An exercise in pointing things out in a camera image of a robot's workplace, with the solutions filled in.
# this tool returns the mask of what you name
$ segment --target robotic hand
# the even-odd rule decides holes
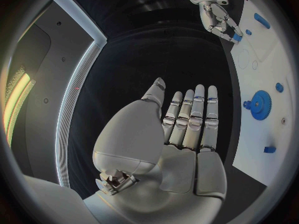
[[[199,4],[200,17],[204,28],[213,34],[238,43],[240,37],[243,36],[242,31],[236,22],[230,18],[228,12],[220,4],[228,4],[227,0],[190,0],[194,4]],[[224,34],[227,25],[229,25],[236,33],[237,36],[233,38],[228,34]]]
[[[178,149],[173,148],[178,151],[184,148],[191,152],[197,150],[204,123],[204,86],[198,85],[195,92],[188,90],[183,102],[182,93],[176,92],[161,125],[165,88],[164,81],[156,79],[141,100],[122,108],[99,135],[93,151],[93,162],[101,172],[101,179],[96,179],[96,183],[105,194],[114,195],[132,186],[138,181],[133,174],[144,175],[152,170],[161,155],[168,155],[162,154],[165,152],[165,143],[176,146]],[[215,86],[208,89],[204,124],[200,152],[215,151],[218,132],[218,97]]]

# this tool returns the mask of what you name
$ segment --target blue gear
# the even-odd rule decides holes
[[[257,91],[251,100],[250,110],[253,118],[264,120],[270,114],[272,100],[266,91]]]

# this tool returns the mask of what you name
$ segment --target blue object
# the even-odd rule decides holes
[[[244,101],[243,103],[243,107],[250,110],[250,106],[251,106],[251,101]]]
[[[239,36],[237,33],[235,33],[235,35],[233,36],[233,39],[235,39],[236,41],[241,41],[242,37]]]
[[[275,153],[276,148],[274,147],[265,147],[264,153]]]
[[[272,100],[266,91],[257,91],[251,101],[243,102],[243,107],[251,111],[253,118],[264,120],[270,114]]]
[[[270,29],[270,23],[268,23],[262,16],[257,13],[254,14],[254,19],[264,25],[267,29]]]
[[[276,85],[275,85],[275,88],[276,88],[276,90],[278,91],[278,92],[282,92],[282,91],[284,91],[284,87],[283,87],[283,85],[282,84],[280,84],[280,83],[277,83]]]
[[[250,30],[246,30],[245,32],[246,32],[246,34],[248,34],[248,35],[251,35],[251,34],[252,34],[252,32],[251,32]]]

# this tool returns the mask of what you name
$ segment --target white light strip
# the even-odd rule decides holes
[[[68,101],[69,99],[69,93],[72,93],[70,92],[71,91],[71,88],[74,88],[74,85],[77,85],[77,76],[78,77],[81,77],[81,81],[80,81],[80,86],[83,85],[84,81],[85,81],[85,78],[89,72],[89,69],[92,67],[95,59],[97,58],[98,54],[100,53],[100,49],[99,49],[99,52],[96,54],[96,56],[94,54],[91,54],[90,53],[93,53],[93,50],[94,50],[94,46],[97,46],[97,44],[95,43],[95,41],[92,42],[92,44],[88,47],[88,49],[85,51],[84,55],[82,56],[82,58],[80,59],[76,69],[74,70],[72,76],[71,76],[71,79],[67,85],[67,88],[65,90],[65,93],[64,93],[64,96],[63,96],[63,99],[62,99],[62,103],[61,103],[61,106],[60,106],[60,110],[59,110],[59,116],[58,116],[58,120],[57,120],[57,127],[56,127],[56,139],[55,139],[55,160],[56,160],[56,171],[57,171],[57,176],[58,176],[58,180],[59,180],[59,184],[61,186],[69,186],[69,183],[68,181],[65,182],[64,180],[62,180],[62,177],[61,177],[61,165],[60,165],[60,160],[59,158],[61,157],[61,155],[65,155],[64,158],[67,162],[67,152],[61,154],[59,153],[60,152],[60,146],[61,145],[67,145],[67,143],[60,143],[60,138],[61,138],[61,125],[62,125],[62,118],[65,118],[65,105],[66,105],[66,102]],[[84,78],[82,78],[82,75],[80,74],[80,72],[78,73],[78,71],[80,70],[81,66],[83,65],[84,66],[87,66],[87,68],[85,68],[84,70]],[[74,109],[75,107],[75,103],[77,101],[77,98],[79,96],[79,92],[76,93],[76,98],[75,100],[73,100],[73,104],[71,104],[73,107],[72,109]]]
[[[54,0],[65,10],[97,43],[102,49],[107,39],[97,25],[73,0]]]

